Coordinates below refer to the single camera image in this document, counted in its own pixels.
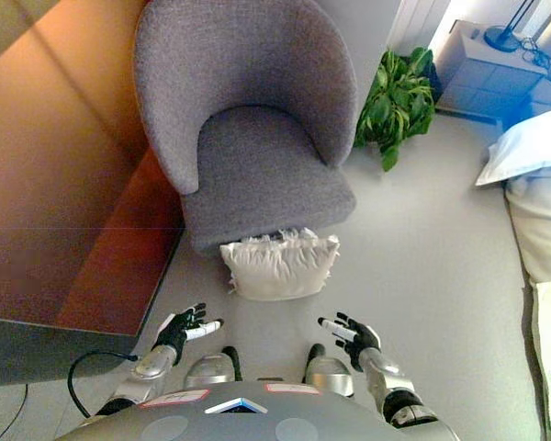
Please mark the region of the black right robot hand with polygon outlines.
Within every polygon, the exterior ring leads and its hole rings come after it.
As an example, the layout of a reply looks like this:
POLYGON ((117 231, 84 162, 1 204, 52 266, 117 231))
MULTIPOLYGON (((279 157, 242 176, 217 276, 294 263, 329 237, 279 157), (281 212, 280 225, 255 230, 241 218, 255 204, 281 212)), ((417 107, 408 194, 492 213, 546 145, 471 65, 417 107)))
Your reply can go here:
POLYGON ((356 321, 344 312, 337 311, 335 320, 320 317, 317 323, 335 336, 337 339, 335 344, 350 357, 352 367, 358 372, 363 371, 359 356, 364 350, 368 348, 381 350, 377 333, 369 325, 356 321))

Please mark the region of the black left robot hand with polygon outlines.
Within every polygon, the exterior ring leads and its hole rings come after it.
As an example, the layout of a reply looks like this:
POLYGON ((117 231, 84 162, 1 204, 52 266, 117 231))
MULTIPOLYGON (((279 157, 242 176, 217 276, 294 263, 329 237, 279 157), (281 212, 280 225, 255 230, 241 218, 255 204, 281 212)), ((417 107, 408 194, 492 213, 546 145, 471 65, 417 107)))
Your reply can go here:
POLYGON ((179 313, 171 313, 161 325, 157 339, 152 346, 169 346, 175 351, 173 365, 176 366, 182 357, 184 345, 187 341, 195 340, 212 334, 224 325, 223 319, 204 322, 206 316, 204 302, 197 303, 179 313))

